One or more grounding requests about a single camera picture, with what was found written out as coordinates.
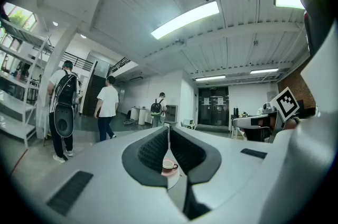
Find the white column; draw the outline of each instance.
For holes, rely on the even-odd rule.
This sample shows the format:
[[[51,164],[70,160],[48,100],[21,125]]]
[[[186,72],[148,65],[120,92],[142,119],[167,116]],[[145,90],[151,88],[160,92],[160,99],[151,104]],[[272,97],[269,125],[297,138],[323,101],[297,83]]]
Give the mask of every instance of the white column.
[[[69,25],[66,31],[63,33],[58,43],[56,44],[51,56],[48,59],[47,65],[44,69],[43,76],[40,83],[39,95],[37,98],[36,105],[36,136],[38,138],[43,138],[43,125],[44,120],[48,120],[49,114],[49,95],[47,93],[47,87],[49,84],[50,77],[57,70],[61,58],[67,49],[69,43],[72,41],[74,35],[77,32],[77,29],[81,21],[74,22]]]

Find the coffee mug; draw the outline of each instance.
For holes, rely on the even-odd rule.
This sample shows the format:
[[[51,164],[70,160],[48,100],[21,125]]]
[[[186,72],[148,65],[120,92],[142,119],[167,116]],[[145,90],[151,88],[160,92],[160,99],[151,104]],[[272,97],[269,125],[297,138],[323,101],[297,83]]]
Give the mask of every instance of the coffee mug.
[[[170,160],[164,160],[163,161],[163,172],[170,172],[172,170],[177,170],[177,168],[179,167],[177,164],[174,164],[172,161]]]

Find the railing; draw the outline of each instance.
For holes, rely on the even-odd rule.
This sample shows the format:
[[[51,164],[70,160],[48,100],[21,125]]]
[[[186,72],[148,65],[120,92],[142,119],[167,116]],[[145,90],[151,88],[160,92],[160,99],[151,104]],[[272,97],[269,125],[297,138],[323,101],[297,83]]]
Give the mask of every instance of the railing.
[[[68,52],[65,52],[62,55],[61,61],[71,61],[73,63],[73,66],[82,68],[83,70],[86,70],[86,71],[89,71],[89,72],[91,70],[91,67],[93,66],[92,62],[86,61],[86,60],[84,60],[82,58],[79,58],[79,57],[77,57],[77,56],[75,56],[73,54],[70,54]]]
[[[127,58],[123,58],[118,63],[116,63],[113,67],[109,68],[107,76],[110,76],[112,73],[116,72],[118,69],[125,66],[127,63],[130,63],[130,60]]]

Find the staircase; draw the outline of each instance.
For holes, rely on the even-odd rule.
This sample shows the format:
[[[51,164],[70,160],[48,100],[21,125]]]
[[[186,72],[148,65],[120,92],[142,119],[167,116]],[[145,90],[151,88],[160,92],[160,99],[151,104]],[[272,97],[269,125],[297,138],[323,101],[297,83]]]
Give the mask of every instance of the staircase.
[[[93,74],[91,83],[88,84],[86,98],[83,104],[82,114],[85,116],[93,116],[97,104],[97,96],[101,92],[101,89],[106,85],[106,79],[95,76]]]

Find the fluorescent light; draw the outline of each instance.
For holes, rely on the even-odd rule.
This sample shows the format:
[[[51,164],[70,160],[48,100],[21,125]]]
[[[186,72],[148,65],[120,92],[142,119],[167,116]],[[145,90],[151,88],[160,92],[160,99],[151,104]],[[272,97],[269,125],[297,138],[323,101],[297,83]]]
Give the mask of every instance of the fluorescent light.
[[[291,7],[305,10],[301,0],[275,0],[275,5],[277,7]]]
[[[278,68],[265,69],[265,70],[254,70],[254,71],[251,71],[250,74],[270,73],[270,72],[277,72],[277,71],[278,71]]]
[[[183,27],[192,22],[200,20],[210,15],[218,14],[220,10],[218,9],[217,2],[210,2],[204,4],[200,7],[197,7],[189,12],[186,12],[163,26],[159,27],[157,30],[152,32],[153,37],[160,39],[161,37]]]
[[[205,80],[212,80],[212,79],[223,79],[226,78],[225,76],[217,76],[217,77],[208,77],[208,78],[196,78],[196,81],[205,81]]]

